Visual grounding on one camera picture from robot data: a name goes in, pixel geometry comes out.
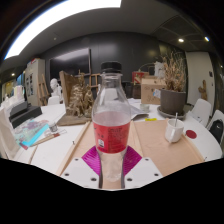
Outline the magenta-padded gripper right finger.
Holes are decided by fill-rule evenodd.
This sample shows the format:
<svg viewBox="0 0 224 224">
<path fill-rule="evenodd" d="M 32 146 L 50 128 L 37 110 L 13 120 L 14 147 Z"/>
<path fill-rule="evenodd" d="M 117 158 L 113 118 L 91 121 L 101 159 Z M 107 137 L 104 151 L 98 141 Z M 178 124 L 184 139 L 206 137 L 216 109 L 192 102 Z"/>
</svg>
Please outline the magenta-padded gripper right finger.
<svg viewBox="0 0 224 224">
<path fill-rule="evenodd" d="M 142 157 L 128 146 L 123 158 L 121 187 L 140 188 L 159 180 L 163 175 L 149 157 Z"/>
</svg>

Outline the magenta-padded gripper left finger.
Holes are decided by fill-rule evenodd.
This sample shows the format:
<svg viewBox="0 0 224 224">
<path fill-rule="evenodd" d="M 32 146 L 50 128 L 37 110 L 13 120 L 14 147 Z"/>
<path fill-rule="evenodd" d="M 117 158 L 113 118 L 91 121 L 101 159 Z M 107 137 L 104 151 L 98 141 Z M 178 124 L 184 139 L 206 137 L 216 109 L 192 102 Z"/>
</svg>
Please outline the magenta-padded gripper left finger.
<svg viewBox="0 0 224 224">
<path fill-rule="evenodd" d="M 84 188 L 101 188 L 101 161 L 96 147 L 89 149 L 82 157 L 74 157 L 61 177 Z"/>
</svg>

